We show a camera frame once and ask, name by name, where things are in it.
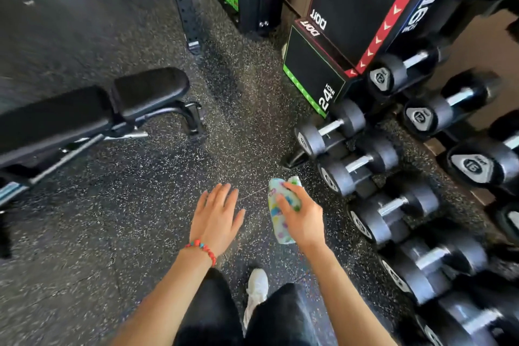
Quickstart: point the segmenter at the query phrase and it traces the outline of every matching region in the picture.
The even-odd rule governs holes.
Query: leg
[[[318,346],[310,314],[299,285],[288,283],[254,309],[246,346]]]
[[[173,346],[239,345],[242,342],[240,317],[229,286],[220,271],[211,268],[187,309]]]

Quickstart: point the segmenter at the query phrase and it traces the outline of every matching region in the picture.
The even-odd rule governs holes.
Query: shoe
[[[243,326],[245,329],[249,326],[252,313],[256,306],[267,299],[268,277],[267,273],[261,268],[256,268],[252,271],[251,277],[249,278],[249,285],[247,287],[247,294],[249,295],[249,301],[247,302],[245,315],[243,315]]]

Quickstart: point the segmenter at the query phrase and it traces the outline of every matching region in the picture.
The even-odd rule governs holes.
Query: dumbbell handle
[[[519,132],[515,132],[512,137],[504,140],[503,144],[508,146],[510,149],[515,149],[519,147]]]
[[[333,121],[332,123],[330,123],[330,124],[328,124],[326,126],[321,127],[319,129],[319,134],[321,134],[321,136],[325,136],[329,132],[333,132],[336,128],[338,128],[339,126],[342,126],[342,125],[344,125],[344,120],[343,119],[337,119],[336,121]]]
[[[429,53],[427,51],[420,51],[416,55],[410,57],[409,59],[404,61],[404,66],[406,69],[414,66],[415,64],[424,61],[429,57]]]
[[[395,198],[393,201],[387,203],[386,205],[381,206],[378,209],[378,213],[380,214],[380,216],[384,217],[384,216],[390,214],[391,212],[393,212],[395,209],[398,209],[402,205],[406,205],[406,204],[409,204],[409,200],[406,199],[405,197]]]
[[[423,270],[425,267],[428,267],[434,262],[440,260],[442,257],[445,257],[450,254],[451,251],[449,251],[449,249],[447,249],[445,246],[438,246],[432,249],[431,251],[428,251],[423,256],[419,257],[418,260],[416,260],[415,264],[420,270]]]
[[[361,158],[355,160],[354,162],[349,163],[346,166],[346,171],[351,173],[356,170],[358,170],[360,167],[365,166],[367,163],[373,161],[373,156],[371,155],[364,155]]]
[[[467,333],[473,334],[502,317],[503,314],[497,309],[485,309],[475,318],[463,323],[462,327]]]
[[[461,88],[460,91],[458,93],[456,93],[455,95],[452,95],[452,96],[446,98],[446,100],[450,106],[453,106],[474,95],[475,95],[475,92],[473,89],[471,89],[469,87],[465,87],[465,88]]]

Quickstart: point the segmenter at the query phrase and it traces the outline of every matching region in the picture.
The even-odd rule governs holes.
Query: beaded bracelet
[[[213,262],[213,266],[216,265],[217,263],[217,258],[214,257],[214,253],[211,252],[211,249],[209,249],[209,246],[207,245],[204,245],[200,242],[199,239],[195,239],[193,242],[187,244],[185,247],[191,247],[191,246],[196,246],[196,247],[199,247],[200,249],[202,249],[204,252],[206,252],[209,257],[211,258],[212,262]]]

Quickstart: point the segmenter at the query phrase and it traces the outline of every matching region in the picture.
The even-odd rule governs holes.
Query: dumbbell weight label
[[[408,108],[405,114],[417,130],[426,132],[431,128],[433,115],[428,108]]]
[[[366,228],[366,226],[360,221],[359,217],[357,216],[357,214],[354,212],[354,211],[350,211],[350,216],[351,218],[353,219],[354,221],[354,224],[357,226],[357,228],[359,229],[359,231],[364,234],[366,237],[368,237],[369,239],[373,239],[371,233],[369,232],[369,230]]]
[[[373,82],[382,92],[389,90],[390,72],[385,67],[370,71],[371,82]]]
[[[308,144],[306,143],[306,140],[304,138],[304,136],[302,135],[302,133],[299,133],[297,135],[297,141],[299,141],[299,144],[301,145],[301,148],[303,148],[303,150],[308,153],[308,154],[311,154],[310,152],[310,148],[308,147]]]
[[[391,279],[393,279],[393,282],[398,286],[398,288],[403,292],[411,293],[411,289],[409,288],[407,283],[405,283],[405,281],[401,277],[399,277],[395,271],[393,271],[393,268],[391,268],[389,264],[387,264],[384,260],[380,261],[386,269],[386,271],[389,273]]]
[[[333,179],[330,178],[330,176],[328,175],[326,170],[324,168],[322,168],[322,167],[321,167],[321,175],[323,176],[323,179],[326,182],[326,184],[328,185],[328,187],[330,189],[332,189],[334,192],[338,193],[339,192],[339,188],[337,187],[337,185],[335,185]]]
[[[452,155],[451,162],[477,184],[489,183],[494,171],[493,161],[481,154]]]
[[[427,339],[429,339],[434,346],[443,346],[443,344],[438,339],[438,336],[434,333],[433,330],[431,330],[431,328],[429,328],[429,326],[427,324],[424,323],[424,320],[418,315],[415,317],[416,317],[416,322],[418,323],[420,329],[422,330],[424,335],[427,337]]]
[[[519,231],[519,212],[510,211],[507,213],[508,220],[514,225],[517,231]]]

